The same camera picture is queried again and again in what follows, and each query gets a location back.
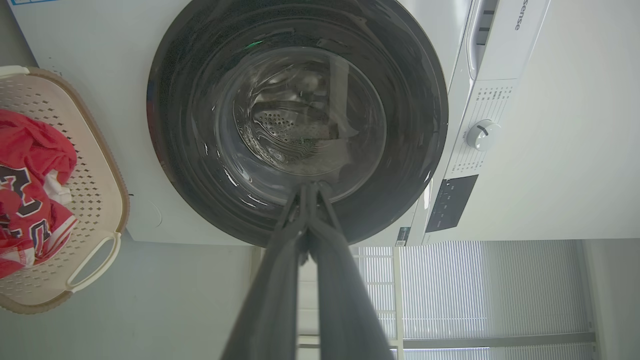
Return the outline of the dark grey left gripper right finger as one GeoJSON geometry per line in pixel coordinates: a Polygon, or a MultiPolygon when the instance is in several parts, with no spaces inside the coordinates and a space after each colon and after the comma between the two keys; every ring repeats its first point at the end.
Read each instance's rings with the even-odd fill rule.
{"type": "Polygon", "coordinates": [[[308,252],[317,265],[320,357],[390,360],[390,344],[329,192],[318,183],[304,184],[300,192],[308,252]]]}

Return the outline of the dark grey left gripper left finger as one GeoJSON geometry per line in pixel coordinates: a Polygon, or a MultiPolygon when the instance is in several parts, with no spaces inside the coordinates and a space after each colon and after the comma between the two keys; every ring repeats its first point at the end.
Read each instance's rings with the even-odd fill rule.
{"type": "Polygon", "coordinates": [[[227,341],[224,360],[294,360],[307,185],[289,197],[227,341]]]}

